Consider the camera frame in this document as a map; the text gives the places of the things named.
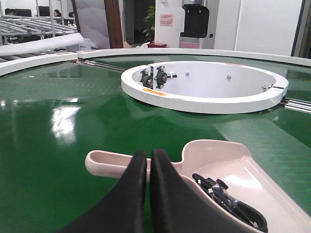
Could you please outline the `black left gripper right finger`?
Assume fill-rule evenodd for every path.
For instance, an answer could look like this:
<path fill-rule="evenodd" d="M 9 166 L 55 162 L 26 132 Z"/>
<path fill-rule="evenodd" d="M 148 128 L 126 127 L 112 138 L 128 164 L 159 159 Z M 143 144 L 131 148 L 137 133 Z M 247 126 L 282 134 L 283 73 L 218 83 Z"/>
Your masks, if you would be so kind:
<path fill-rule="evenodd" d="M 200 198 L 180 177 L 165 150 L 152 151 L 152 220 L 156 233 L 239 233 L 236 221 Z"/>

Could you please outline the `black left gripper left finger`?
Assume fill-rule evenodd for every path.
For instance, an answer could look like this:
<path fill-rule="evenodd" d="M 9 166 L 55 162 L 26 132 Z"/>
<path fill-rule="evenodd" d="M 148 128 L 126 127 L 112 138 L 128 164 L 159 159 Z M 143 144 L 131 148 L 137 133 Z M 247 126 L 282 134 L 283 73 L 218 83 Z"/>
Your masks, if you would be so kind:
<path fill-rule="evenodd" d="M 138 150 L 121 178 L 95 206 L 59 233 L 142 233 L 146 152 Z"/>

